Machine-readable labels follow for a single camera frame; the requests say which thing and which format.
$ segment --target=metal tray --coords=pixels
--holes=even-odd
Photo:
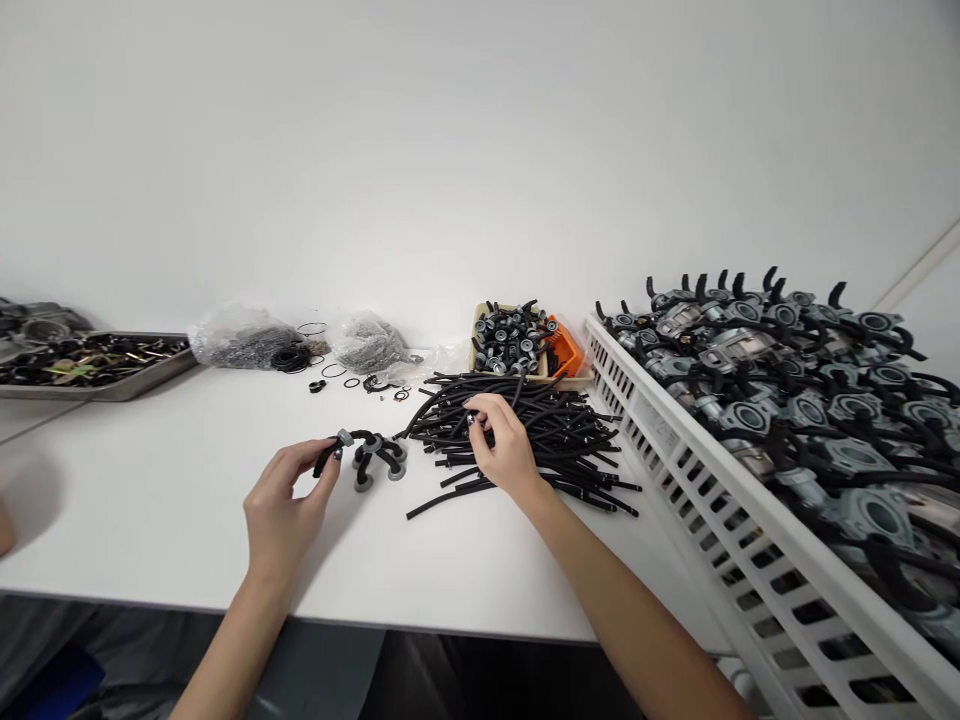
[[[85,337],[97,337],[98,335],[115,335],[117,337],[146,341],[161,339],[186,340],[187,338],[184,333],[141,333],[112,330],[84,333]],[[112,385],[104,385],[98,388],[0,385],[0,398],[13,398],[17,400],[71,400],[74,402],[84,402],[87,400],[96,400],[98,402],[126,402],[127,400],[133,400],[135,397],[143,395],[147,390],[152,390],[157,385],[165,383],[167,380],[176,377],[185,370],[189,370],[196,364],[197,358],[194,357],[190,348],[187,348],[171,358],[162,360],[156,365],[152,365],[142,372],[135,373]]]

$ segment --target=white table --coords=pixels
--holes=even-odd
[[[337,429],[401,430],[424,399],[399,403],[299,375],[196,369],[129,403],[90,403],[0,446],[21,542],[0,589],[224,610],[247,561],[241,503],[274,451]],[[463,634],[592,641],[550,553],[499,490],[405,513],[450,471],[405,443],[407,474],[353,490],[344,464],[294,607],[304,618]],[[311,482],[309,474],[298,493]],[[730,652],[679,555],[640,494],[640,510],[577,513],[708,651]]]
[[[0,398],[0,443],[50,422],[83,405],[62,400],[10,400]]]

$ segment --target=dark trousers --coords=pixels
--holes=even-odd
[[[388,632],[360,720],[633,720],[599,647]]]

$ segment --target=plastic bag of parts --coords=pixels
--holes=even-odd
[[[470,343],[437,345],[433,350],[410,351],[410,361],[396,362],[377,373],[377,380],[390,385],[412,385],[426,380],[434,372],[458,375],[466,372],[470,362]]]
[[[263,308],[230,304],[217,308],[187,328],[197,362],[241,370],[273,370],[278,350],[301,340],[292,327]]]
[[[394,363],[412,362],[400,333],[369,310],[340,318],[327,328],[337,362],[357,375],[380,373]]]

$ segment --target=white wall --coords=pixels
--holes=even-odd
[[[954,250],[896,308],[906,318],[917,350],[928,359],[920,372],[960,383],[960,249]]]
[[[954,0],[0,2],[0,294],[113,327],[424,344],[771,263],[867,307],[958,189]]]

